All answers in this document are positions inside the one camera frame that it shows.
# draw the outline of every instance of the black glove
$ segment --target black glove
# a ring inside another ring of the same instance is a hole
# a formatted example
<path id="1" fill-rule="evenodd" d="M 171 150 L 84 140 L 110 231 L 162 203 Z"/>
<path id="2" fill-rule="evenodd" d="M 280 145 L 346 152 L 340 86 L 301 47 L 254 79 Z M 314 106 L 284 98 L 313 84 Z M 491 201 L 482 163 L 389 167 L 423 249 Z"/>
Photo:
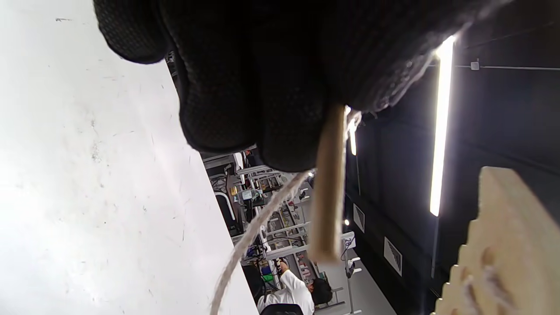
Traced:
<path id="1" fill-rule="evenodd" d="M 94 0 L 122 58 L 175 53 L 188 143 L 315 165 L 329 106 L 394 105 L 447 37 L 508 0 Z"/>

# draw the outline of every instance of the fluorescent light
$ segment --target fluorescent light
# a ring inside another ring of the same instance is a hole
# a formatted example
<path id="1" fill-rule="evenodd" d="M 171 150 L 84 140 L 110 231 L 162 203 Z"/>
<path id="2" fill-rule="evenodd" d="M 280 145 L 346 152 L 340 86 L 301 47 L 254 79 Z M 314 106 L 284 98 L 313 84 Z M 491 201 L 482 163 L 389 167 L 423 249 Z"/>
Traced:
<path id="1" fill-rule="evenodd" d="M 356 155 L 356 123 L 353 120 L 350 121 L 350 128 L 348 129 L 348 133 L 350 134 L 350 150 L 353 155 Z"/>
<path id="2" fill-rule="evenodd" d="M 449 37 L 436 51 L 436 55 L 440 58 L 440 78 L 437 87 L 436 141 L 433 149 L 432 192 L 430 196 L 430 212 L 435 216 L 440 214 L 454 41 L 453 36 Z"/>

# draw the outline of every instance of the rope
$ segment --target rope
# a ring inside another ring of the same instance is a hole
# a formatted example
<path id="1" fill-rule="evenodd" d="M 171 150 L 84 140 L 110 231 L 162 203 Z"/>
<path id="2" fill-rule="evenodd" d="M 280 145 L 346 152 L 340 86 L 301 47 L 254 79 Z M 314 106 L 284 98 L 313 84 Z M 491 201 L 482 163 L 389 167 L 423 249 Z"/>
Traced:
<path id="1" fill-rule="evenodd" d="M 357 110 L 352 109 L 348 113 L 348 115 L 346 116 L 347 131 L 344 137 L 345 141 L 348 135 L 348 130 L 351 127 L 355 128 L 355 126 L 360 123 L 361 117 L 361 113 Z M 226 292 L 227 285 L 231 280 L 231 276 L 234 273 L 235 267 L 237 267 L 237 264 L 239 264 L 239 262 L 243 258 L 244 253 L 247 252 L 249 245 L 251 245 L 256 236 L 259 234 L 260 227 L 264 225 L 268 221 L 268 219 L 270 219 L 272 213 L 282 205 L 282 202 L 284 202 L 284 200 L 289 199 L 289 197 L 291 196 L 294 196 L 296 190 L 301 186 L 307 176 L 309 176 L 309 172 L 307 171 L 298 173 L 287 185 L 282 187 L 282 189 L 280 189 L 278 193 L 272 196 L 272 199 L 264 207 L 264 209 L 255 218 L 253 218 L 247 228 L 247 231 L 235 245 L 234 252 L 231 255 L 231 258 L 227 263 L 227 266 L 224 269 L 222 275 L 220 276 L 220 279 L 218 280 L 216 292 L 210 306 L 210 315 L 218 315 L 223 295 Z"/>

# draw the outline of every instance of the person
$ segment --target person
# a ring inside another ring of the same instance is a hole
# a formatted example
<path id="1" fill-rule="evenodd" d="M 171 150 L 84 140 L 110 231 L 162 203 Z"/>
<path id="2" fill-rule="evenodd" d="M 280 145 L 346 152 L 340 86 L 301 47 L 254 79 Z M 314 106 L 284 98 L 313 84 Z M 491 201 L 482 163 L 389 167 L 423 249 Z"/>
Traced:
<path id="1" fill-rule="evenodd" d="M 285 262 L 280 262 L 280 270 L 280 282 L 286 288 L 261 296 L 256 305 L 259 313 L 271 304 L 297 304 L 304 315 L 312 315 L 315 305 L 326 303 L 333 298 L 333 292 L 326 280 L 317 278 L 313 283 L 306 285 L 290 271 Z"/>

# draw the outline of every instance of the cable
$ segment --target cable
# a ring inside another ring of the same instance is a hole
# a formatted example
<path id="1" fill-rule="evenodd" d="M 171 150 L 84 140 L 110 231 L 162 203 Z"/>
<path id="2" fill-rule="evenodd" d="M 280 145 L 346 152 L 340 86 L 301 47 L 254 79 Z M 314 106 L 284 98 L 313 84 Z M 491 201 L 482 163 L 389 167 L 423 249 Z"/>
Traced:
<path id="1" fill-rule="evenodd" d="M 297 238 L 293 238 L 293 237 L 273 237 L 271 239 L 267 239 L 267 242 L 270 242 L 271 240 L 277 240 L 277 239 L 290 239 L 290 240 L 296 240 L 298 242 L 303 242 L 301 239 L 297 239 Z"/>
<path id="2" fill-rule="evenodd" d="M 346 251 L 348 250 L 348 248 L 350 247 L 350 245 L 352 245 L 352 242 L 354 242 L 354 239 L 356 238 L 356 235 L 354 235 L 352 237 L 352 239 L 350 240 L 350 242 L 348 242 L 348 245 L 344 246 L 344 252 L 342 252 L 342 255 L 340 255 L 340 260 L 344 261 L 344 259 L 342 259 L 342 256 L 344 256 L 344 254 L 346 254 Z"/>

